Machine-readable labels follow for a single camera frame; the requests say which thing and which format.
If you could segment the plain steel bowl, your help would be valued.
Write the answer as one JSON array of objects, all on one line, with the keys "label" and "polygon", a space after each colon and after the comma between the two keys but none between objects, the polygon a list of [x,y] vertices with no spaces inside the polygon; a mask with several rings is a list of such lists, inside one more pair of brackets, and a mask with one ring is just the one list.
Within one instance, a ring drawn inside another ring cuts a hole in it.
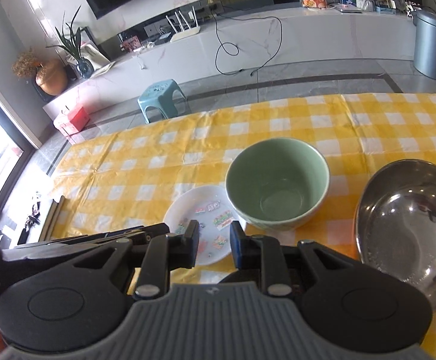
[{"label": "plain steel bowl", "polygon": [[436,311],[436,165],[402,159],[366,184],[354,218],[362,263],[419,289]]}]

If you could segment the yellow checked tablecloth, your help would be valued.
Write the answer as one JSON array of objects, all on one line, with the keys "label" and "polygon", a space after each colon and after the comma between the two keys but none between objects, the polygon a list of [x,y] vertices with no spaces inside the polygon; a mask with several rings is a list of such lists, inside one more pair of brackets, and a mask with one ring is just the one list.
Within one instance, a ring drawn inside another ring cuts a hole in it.
[{"label": "yellow checked tablecloth", "polygon": [[163,120],[74,145],[53,175],[66,198],[53,237],[103,233],[163,220],[181,194],[223,185],[246,147],[271,137],[314,146],[331,173],[318,213],[282,244],[312,239],[357,257],[353,217],[369,178],[402,158],[436,164],[436,94],[286,98]]}]

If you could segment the red box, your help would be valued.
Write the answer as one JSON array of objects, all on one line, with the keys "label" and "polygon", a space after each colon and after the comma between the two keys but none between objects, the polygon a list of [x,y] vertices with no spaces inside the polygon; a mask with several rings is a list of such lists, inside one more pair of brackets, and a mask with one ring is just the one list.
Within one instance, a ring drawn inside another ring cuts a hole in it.
[{"label": "red box", "polygon": [[83,106],[65,107],[54,119],[53,125],[65,137],[80,133],[89,122],[89,114]]}]

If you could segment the blue plastic stool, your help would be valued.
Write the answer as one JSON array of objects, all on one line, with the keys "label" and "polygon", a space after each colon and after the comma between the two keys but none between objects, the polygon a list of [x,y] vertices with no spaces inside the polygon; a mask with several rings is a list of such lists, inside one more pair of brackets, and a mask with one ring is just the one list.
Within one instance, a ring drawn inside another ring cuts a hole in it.
[{"label": "blue plastic stool", "polygon": [[164,119],[172,119],[179,115],[175,103],[173,102],[173,95],[177,92],[180,94],[186,111],[191,111],[188,105],[188,98],[180,88],[180,86],[172,79],[162,80],[153,83],[151,86],[137,98],[138,106],[143,114],[146,124],[150,123],[147,116],[147,110],[154,108],[158,110]]}]

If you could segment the plant in blue vase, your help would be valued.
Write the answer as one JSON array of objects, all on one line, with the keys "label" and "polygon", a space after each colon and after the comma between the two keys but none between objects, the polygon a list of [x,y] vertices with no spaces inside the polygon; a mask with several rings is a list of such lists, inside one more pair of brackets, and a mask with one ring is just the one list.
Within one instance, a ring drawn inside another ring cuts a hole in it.
[{"label": "plant in blue vase", "polygon": [[75,19],[80,12],[78,7],[75,14],[72,16],[70,22],[66,22],[65,18],[62,18],[62,27],[55,27],[55,33],[58,36],[59,44],[48,46],[48,48],[60,48],[64,50],[70,57],[75,60],[75,66],[78,73],[84,79],[89,79],[94,73],[94,67],[92,63],[82,55],[82,33],[81,27],[74,27]]}]

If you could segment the green ceramic bowl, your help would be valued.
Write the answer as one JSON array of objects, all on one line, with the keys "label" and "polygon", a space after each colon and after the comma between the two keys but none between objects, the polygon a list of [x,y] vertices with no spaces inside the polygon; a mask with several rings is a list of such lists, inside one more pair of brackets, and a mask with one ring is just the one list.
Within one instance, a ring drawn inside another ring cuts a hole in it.
[{"label": "green ceramic bowl", "polygon": [[288,137],[259,141],[231,162],[228,200],[245,222],[265,231],[291,231],[322,206],[331,175],[315,147]]}]

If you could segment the grey metal trash bin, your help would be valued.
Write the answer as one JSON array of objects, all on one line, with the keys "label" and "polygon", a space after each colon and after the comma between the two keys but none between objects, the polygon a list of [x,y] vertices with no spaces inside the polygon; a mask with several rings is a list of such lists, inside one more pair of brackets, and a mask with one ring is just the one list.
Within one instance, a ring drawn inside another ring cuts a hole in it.
[{"label": "grey metal trash bin", "polygon": [[414,68],[436,80],[436,15],[417,10],[413,13],[413,24],[416,26]]}]

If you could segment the orange round vase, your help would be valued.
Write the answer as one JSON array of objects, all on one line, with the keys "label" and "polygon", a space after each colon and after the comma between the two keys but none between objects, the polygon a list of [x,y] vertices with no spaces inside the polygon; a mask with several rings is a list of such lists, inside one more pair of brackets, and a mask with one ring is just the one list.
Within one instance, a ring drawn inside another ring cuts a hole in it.
[{"label": "orange round vase", "polygon": [[48,95],[58,96],[68,86],[64,66],[58,59],[50,59],[37,70],[36,84]]}]

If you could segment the small white sticker plate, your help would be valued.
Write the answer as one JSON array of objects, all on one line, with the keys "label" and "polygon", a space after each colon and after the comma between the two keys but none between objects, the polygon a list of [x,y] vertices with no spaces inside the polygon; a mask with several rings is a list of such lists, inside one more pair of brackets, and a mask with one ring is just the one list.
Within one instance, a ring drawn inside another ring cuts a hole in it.
[{"label": "small white sticker plate", "polygon": [[191,220],[198,222],[197,266],[214,264],[231,253],[230,225],[246,222],[234,210],[223,187],[205,185],[178,197],[168,208],[163,222],[171,233],[183,234]]}]

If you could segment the white wifi router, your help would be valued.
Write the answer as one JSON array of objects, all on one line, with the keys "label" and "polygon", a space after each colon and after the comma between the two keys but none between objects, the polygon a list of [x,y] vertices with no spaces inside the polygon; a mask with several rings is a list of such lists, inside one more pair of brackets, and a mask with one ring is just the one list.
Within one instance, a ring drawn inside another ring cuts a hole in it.
[{"label": "white wifi router", "polygon": [[171,43],[190,38],[201,32],[194,7],[187,13],[175,10],[172,15],[166,15],[165,18],[171,27]]}]

